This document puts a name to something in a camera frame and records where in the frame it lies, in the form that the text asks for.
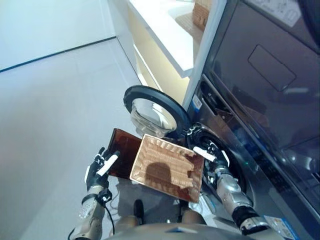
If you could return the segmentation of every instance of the rectangular tray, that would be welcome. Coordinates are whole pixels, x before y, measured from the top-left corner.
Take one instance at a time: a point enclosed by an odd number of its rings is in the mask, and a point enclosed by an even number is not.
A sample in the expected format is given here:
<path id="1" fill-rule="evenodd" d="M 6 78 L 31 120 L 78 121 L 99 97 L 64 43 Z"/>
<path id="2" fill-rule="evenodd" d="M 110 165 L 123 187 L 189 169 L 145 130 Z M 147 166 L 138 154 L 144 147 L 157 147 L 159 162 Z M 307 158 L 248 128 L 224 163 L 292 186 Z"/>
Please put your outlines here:
<path id="1" fill-rule="evenodd" d="M 179 199 L 197 203 L 204 158 L 190 149 L 145 134 L 130 179 Z"/>

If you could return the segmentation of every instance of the blue sticker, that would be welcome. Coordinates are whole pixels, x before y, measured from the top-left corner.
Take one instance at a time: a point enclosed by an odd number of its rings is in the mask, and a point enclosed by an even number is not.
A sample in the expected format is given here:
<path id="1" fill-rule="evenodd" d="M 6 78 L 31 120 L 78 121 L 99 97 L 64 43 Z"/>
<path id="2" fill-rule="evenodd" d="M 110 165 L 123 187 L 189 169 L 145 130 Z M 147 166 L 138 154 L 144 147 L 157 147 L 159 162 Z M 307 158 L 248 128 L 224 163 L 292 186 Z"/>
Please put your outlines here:
<path id="1" fill-rule="evenodd" d="M 192 101 L 191 101 L 191 105 L 193 106 L 195 112 L 198 113 L 201 106 L 202 106 L 202 102 L 200 101 L 200 99 L 198 98 L 197 95 L 193 96 Z"/>
<path id="2" fill-rule="evenodd" d="M 285 239 L 300 240 L 297 233 L 291 227 L 285 218 L 278 218 L 273 216 L 264 216 L 270 227 L 279 233 Z"/>

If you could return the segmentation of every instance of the washing machine door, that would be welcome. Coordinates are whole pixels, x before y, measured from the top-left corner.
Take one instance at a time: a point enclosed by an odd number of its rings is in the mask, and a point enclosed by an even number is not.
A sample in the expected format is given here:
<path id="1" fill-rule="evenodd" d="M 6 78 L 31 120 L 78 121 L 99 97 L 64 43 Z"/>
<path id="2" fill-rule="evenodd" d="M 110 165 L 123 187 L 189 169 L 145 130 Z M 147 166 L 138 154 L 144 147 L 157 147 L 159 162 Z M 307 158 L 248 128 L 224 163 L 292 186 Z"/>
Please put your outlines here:
<path id="1" fill-rule="evenodd" d="M 125 91 L 123 102 L 141 136 L 149 134 L 177 139 L 190 127 L 190 119 L 182 106 L 154 88 L 132 86 Z"/>

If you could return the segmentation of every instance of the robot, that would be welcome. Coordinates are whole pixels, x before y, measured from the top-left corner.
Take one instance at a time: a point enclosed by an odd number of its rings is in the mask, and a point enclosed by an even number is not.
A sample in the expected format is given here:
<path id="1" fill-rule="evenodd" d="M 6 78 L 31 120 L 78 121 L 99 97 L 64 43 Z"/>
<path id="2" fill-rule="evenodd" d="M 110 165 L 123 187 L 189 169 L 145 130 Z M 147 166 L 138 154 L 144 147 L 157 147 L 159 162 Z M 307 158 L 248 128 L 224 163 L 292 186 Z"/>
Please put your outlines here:
<path id="1" fill-rule="evenodd" d="M 185 136 L 187 146 L 193 149 L 210 164 L 210 183 L 214 186 L 226 211 L 232 216 L 242 234 L 229 232 L 206 225 L 204 218 L 188 208 L 188 202 L 180 200 L 180 218 L 178 223 L 144 223 L 144 209 L 141 200 L 134 203 L 134 215 L 122 217 L 116 225 L 106 203 L 112 199 L 109 191 L 108 170 L 121 154 L 110 152 L 104 147 L 94 157 L 93 163 L 85 173 L 87 195 L 81 202 L 79 223 L 69 234 L 69 240 L 100 240 L 102 220 L 105 211 L 112 222 L 110 240 L 283 240 L 266 220 L 252 208 L 251 200 L 242 192 L 236 178 L 229 171 L 229 161 L 222 154 L 221 145 L 212 134 L 200 125 L 193 125 Z"/>

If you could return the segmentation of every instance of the white countertop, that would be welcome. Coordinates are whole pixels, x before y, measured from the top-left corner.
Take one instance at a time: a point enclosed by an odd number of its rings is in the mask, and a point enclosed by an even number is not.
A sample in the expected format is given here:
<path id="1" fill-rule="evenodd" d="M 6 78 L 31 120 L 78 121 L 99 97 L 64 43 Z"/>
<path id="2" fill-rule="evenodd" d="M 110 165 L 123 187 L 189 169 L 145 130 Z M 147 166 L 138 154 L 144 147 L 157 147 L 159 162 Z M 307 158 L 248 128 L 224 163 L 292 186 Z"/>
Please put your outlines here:
<path id="1" fill-rule="evenodd" d="M 191 13 L 194 4 L 176 0 L 129 0 L 129 7 L 173 67 L 184 78 L 194 68 L 194 39 L 175 18 Z"/>

